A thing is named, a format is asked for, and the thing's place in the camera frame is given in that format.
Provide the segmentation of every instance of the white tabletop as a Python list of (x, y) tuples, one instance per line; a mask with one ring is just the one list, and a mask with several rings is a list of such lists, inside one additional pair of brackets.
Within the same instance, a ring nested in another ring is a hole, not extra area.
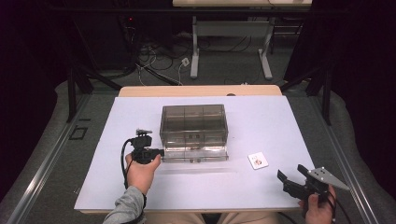
[(174, 7), (309, 7), (312, 0), (173, 0)]
[[(92, 159), (75, 209), (109, 212), (124, 192), (120, 151), (137, 128), (152, 130), (152, 146), (162, 148), (159, 130), (164, 105), (224, 104), (228, 123), (227, 161), (162, 162), (148, 192), (146, 212), (288, 210), (298, 200), (283, 191), (281, 170), (304, 183), (302, 164), (314, 169), (285, 96), (117, 97)], [(269, 166), (253, 170), (248, 155), (263, 152)]]

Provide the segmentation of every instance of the small white card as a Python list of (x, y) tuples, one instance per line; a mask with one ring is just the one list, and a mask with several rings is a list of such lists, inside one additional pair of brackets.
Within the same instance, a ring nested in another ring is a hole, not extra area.
[(248, 159), (255, 170), (268, 166), (268, 161), (265, 159), (262, 152), (248, 155)]

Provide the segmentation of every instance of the silver gripper plate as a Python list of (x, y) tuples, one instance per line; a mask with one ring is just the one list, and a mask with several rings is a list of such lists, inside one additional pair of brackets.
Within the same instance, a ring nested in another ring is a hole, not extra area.
[(320, 182), (333, 185), (339, 189), (349, 190), (349, 187), (347, 185), (345, 185), (337, 177), (333, 176), (324, 167), (317, 168), (315, 170), (310, 170), (310, 171), (308, 171), (308, 174)]

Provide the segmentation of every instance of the person's leg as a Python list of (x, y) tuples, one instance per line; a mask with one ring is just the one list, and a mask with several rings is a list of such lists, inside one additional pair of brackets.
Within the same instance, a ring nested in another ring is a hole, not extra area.
[(218, 224), (279, 224), (276, 212), (223, 213)]
[(146, 213), (146, 224), (205, 224), (199, 213)]

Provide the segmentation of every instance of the person's arm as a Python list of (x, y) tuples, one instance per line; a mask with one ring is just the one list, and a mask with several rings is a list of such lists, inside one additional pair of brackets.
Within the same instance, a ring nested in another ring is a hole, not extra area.
[(146, 194), (151, 187), (154, 172), (161, 163), (158, 155), (149, 164), (132, 161), (131, 154), (125, 157), (129, 167), (127, 181), (128, 189), (116, 200), (116, 208), (105, 218), (104, 224), (116, 223), (144, 223), (143, 209), (146, 204)]
[[(335, 191), (329, 185), (329, 201), (335, 206)], [(304, 206), (304, 202), (299, 202), (300, 206)], [(318, 195), (311, 194), (308, 198), (308, 211), (305, 215), (306, 224), (332, 224), (332, 207), (329, 202), (318, 203)]]

